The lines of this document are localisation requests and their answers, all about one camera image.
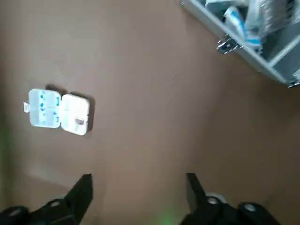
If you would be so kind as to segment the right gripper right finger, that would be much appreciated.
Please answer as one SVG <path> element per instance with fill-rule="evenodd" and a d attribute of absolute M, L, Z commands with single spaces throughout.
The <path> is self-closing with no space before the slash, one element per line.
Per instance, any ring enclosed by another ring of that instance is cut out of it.
<path fill-rule="evenodd" d="M 186 173 L 190 212 L 181 225 L 278 225 L 279 221 L 262 205 L 240 202 L 237 207 L 218 195 L 208 195 L 195 173 Z"/>

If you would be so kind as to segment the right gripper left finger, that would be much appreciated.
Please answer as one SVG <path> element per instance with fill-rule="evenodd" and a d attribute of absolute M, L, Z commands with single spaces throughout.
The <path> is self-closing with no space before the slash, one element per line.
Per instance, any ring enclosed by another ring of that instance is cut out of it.
<path fill-rule="evenodd" d="M 84 174 L 62 198 L 48 201 L 30 211 L 25 206 L 12 206 L 0 212 L 2 225 L 79 225 L 93 199 L 92 174 Z"/>

